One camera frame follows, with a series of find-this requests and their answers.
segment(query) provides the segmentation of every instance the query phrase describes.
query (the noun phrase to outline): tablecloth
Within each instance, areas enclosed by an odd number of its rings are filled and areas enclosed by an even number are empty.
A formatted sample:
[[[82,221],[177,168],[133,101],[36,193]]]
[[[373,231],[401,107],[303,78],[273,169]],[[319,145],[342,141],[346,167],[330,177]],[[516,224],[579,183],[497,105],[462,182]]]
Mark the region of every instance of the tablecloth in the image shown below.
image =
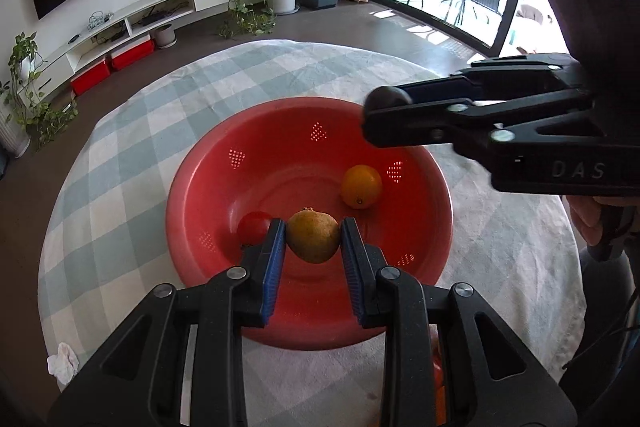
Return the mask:
[[[433,77],[387,55],[264,40],[202,58],[140,90],[98,122],[54,206],[38,281],[49,354],[66,342],[82,365],[151,288],[183,287],[164,233],[166,198],[184,156],[217,123],[275,98],[362,102],[377,86]],[[447,145],[430,150],[454,211],[453,245],[438,285],[475,286],[559,379],[580,342],[586,307],[561,201],[496,192],[475,162]],[[383,344],[380,336],[295,352],[245,340],[250,424],[368,425],[380,402]]]

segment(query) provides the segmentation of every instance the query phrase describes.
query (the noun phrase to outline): white tv cabinet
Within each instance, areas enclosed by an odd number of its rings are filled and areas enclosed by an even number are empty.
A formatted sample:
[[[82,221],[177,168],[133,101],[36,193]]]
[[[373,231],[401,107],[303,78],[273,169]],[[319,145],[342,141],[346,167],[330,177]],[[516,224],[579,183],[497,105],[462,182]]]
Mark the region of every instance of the white tv cabinet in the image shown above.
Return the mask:
[[[54,91],[65,84],[76,74],[91,68],[96,62],[140,35],[149,33],[154,28],[186,16],[219,7],[218,12],[226,10],[228,0],[141,0],[113,14],[111,19],[94,28],[83,32],[74,42],[60,46],[52,54],[44,57],[44,69],[35,81],[33,97],[38,93],[42,99],[52,98]],[[143,18],[151,10],[167,10],[170,15],[144,25]],[[215,10],[210,10],[205,16],[214,15]],[[115,40],[111,38],[124,30],[124,34]],[[26,93],[20,92],[22,99],[27,102]]]

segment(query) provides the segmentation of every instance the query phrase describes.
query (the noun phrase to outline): metal screw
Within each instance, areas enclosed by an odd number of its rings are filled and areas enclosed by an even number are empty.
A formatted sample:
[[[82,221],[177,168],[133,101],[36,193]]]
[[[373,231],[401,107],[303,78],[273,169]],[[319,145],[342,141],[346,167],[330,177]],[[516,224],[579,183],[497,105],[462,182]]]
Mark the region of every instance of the metal screw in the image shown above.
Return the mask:
[[[168,297],[174,292],[174,287],[167,283],[159,284],[154,288],[154,295],[159,299]]]
[[[461,297],[470,297],[474,294],[473,286],[466,282],[459,282],[455,287],[456,293]]]
[[[234,266],[226,271],[226,276],[229,279],[239,280],[246,276],[246,270],[242,266]]]
[[[431,131],[431,138],[434,140],[442,140],[444,138],[444,131],[442,129],[433,129]]]
[[[490,136],[491,139],[495,142],[510,142],[516,137],[511,131],[508,131],[506,129],[498,129],[496,131],[492,131]]]
[[[463,112],[463,111],[466,111],[468,108],[469,106],[466,105],[466,103],[453,103],[452,105],[449,105],[449,107],[447,107],[447,111]]]
[[[385,266],[382,270],[380,270],[380,275],[385,279],[397,279],[400,277],[400,270],[398,268],[394,268],[393,266]]]

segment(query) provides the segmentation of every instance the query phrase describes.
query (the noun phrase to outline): dark gray floor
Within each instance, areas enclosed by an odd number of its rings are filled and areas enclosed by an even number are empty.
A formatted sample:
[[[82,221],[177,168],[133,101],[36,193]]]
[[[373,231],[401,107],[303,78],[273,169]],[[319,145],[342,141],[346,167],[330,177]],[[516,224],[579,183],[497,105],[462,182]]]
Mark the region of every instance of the dark gray floor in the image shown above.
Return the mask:
[[[475,54],[450,39],[436,46],[418,23],[374,4],[341,2],[316,12],[301,10],[278,18],[267,38],[328,42],[405,58],[440,76],[466,66]],[[142,87],[198,58],[249,40],[224,41],[218,18],[179,29],[175,46],[158,51],[111,75],[78,99],[80,115],[55,142],[36,153],[33,147],[13,162],[0,182],[0,369],[16,393],[40,416],[46,415],[58,388],[47,374],[36,288],[38,263],[49,216],[60,187],[94,124]]]

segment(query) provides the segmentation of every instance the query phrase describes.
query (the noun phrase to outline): white tissue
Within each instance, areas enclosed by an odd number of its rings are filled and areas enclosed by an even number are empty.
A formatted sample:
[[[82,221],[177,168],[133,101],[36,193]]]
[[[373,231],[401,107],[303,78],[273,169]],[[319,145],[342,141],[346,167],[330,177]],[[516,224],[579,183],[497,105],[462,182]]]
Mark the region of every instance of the white tissue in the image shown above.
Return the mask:
[[[78,357],[74,350],[64,342],[58,344],[58,354],[47,359],[49,374],[58,379],[62,385],[67,385],[78,372]]]

